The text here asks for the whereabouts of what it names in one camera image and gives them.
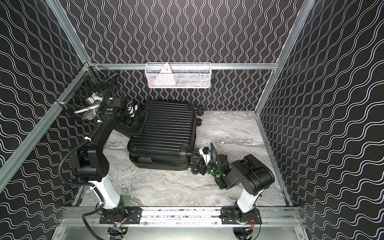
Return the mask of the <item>black hard-shell suitcase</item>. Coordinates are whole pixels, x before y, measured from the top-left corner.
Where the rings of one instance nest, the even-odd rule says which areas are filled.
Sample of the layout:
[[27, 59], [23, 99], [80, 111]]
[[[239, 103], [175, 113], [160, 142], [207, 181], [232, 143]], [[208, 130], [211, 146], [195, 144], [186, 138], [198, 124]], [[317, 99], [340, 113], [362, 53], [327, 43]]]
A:
[[143, 131], [130, 137], [130, 161], [142, 169], [187, 170], [195, 155], [196, 131], [205, 109], [169, 101], [150, 101], [143, 109], [149, 111], [149, 116]]

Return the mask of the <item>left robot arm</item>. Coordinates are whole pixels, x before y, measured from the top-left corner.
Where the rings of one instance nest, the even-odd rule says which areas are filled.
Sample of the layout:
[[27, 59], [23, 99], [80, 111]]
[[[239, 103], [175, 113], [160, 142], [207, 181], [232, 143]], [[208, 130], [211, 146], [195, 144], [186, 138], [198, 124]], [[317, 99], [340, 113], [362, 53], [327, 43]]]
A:
[[100, 201], [103, 216], [124, 219], [125, 204], [115, 191], [110, 178], [110, 163], [103, 150], [113, 130], [130, 138], [143, 131], [149, 112], [125, 98], [110, 98], [95, 110], [97, 125], [86, 137], [88, 141], [70, 160], [82, 182], [91, 184]]

